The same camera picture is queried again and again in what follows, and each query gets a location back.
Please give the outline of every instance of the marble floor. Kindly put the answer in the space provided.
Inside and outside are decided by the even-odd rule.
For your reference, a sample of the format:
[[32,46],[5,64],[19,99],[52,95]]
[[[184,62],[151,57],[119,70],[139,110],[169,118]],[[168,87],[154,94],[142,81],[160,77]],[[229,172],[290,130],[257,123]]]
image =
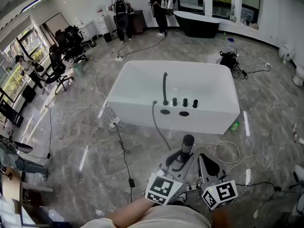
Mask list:
[[[120,55],[156,44],[160,41],[156,32],[148,30],[144,35],[127,41]],[[240,37],[233,38],[233,43],[224,39],[223,34],[217,34],[213,39],[189,38],[174,29],[158,46],[127,55],[122,62],[114,61],[122,48],[118,39],[109,43],[103,38],[98,39],[97,46],[86,53],[92,60],[85,64],[84,75],[74,75],[75,80],[67,86],[66,92],[61,91],[56,96],[38,94],[24,109],[24,122],[14,135],[15,141],[23,141],[34,148],[32,155],[46,157],[51,121],[51,159],[23,155],[49,168],[46,182],[38,175],[27,175],[28,182],[55,189],[54,193],[43,194],[46,208],[55,210],[74,227],[80,227],[130,202],[128,174],[117,133],[109,130],[105,114],[98,118],[106,100],[100,93],[108,95],[127,61],[215,63],[220,51],[237,50],[240,68],[269,62],[271,71],[249,74],[247,80],[234,79],[241,112],[237,119],[240,127],[234,132],[228,130],[224,135],[193,133],[195,154],[205,152],[213,155],[216,144],[230,141],[238,145],[241,158],[254,154],[263,165],[254,157],[245,159],[229,173],[236,183],[245,184],[246,170],[251,169],[251,184],[269,181],[284,190],[294,184],[293,169],[296,163],[303,164],[304,147],[293,143],[292,128],[297,123],[298,133],[304,136],[304,89],[293,84],[295,69],[290,63],[281,63],[275,48]],[[249,127],[247,131],[244,116]],[[154,128],[123,126],[121,136],[125,148],[131,152],[126,155],[126,161],[135,180],[132,196],[136,199],[142,196],[151,172],[167,147]],[[179,148],[186,134],[168,130],[162,132],[172,148]],[[269,145],[269,152],[265,148],[264,155],[268,160],[275,161],[265,164],[263,142]],[[221,144],[216,156],[227,162],[238,160],[235,146],[229,143]],[[232,166],[226,164],[227,170]],[[186,181],[194,184],[197,180],[195,161]],[[260,209],[258,218],[254,218],[259,204],[273,195],[273,188],[270,185],[238,186],[238,193],[239,198],[228,206],[233,227],[236,228],[271,227],[283,212],[292,210],[298,198],[293,193],[276,193]],[[210,213],[196,191],[189,193],[187,202],[210,219]]]

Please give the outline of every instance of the bathtub faucet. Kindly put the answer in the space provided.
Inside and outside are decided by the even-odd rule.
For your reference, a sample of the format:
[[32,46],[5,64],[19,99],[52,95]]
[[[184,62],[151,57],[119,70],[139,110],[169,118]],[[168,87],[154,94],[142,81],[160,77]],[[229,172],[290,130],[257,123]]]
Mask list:
[[168,105],[169,102],[167,101],[167,96],[166,96],[166,78],[168,74],[164,73],[163,74],[163,80],[162,80],[162,92],[163,92],[163,105]]

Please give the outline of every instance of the white shirt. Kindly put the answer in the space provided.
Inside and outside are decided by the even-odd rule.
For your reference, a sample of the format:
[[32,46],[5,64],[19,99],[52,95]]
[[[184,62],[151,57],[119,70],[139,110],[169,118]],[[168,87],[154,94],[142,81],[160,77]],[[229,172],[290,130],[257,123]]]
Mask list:
[[28,69],[26,71],[26,73],[28,75],[30,75],[35,69],[35,66],[32,65],[33,62],[34,61],[32,59],[29,59],[29,58],[24,58],[24,61],[21,62],[21,65],[24,66],[26,69]]
[[[116,228],[108,218],[95,219],[82,228]],[[130,228],[211,228],[209,221],[188,207],[164,205],[149,209],[144,217]]]

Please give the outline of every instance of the black freestanding bathtub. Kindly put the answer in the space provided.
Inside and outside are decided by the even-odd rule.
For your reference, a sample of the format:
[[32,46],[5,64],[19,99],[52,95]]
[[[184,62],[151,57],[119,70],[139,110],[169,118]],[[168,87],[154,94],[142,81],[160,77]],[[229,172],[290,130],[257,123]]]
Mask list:
[[216,18],[184,11],[174,11],[174,15],[180,28],[190,37],[214,38],[219,29]]

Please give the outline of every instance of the faucet hole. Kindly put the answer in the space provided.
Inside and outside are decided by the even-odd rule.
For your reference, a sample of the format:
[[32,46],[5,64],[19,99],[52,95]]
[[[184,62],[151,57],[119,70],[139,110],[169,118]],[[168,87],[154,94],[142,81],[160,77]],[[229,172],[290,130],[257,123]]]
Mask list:
[[189,112],[180,112],[180,115],[181,116],[189,116],[190,114],[189,114]]
[[166,109],[162,109],[161,110],[161,114],[164,114],[164,115],[169,115],[171,112],[166,110]]

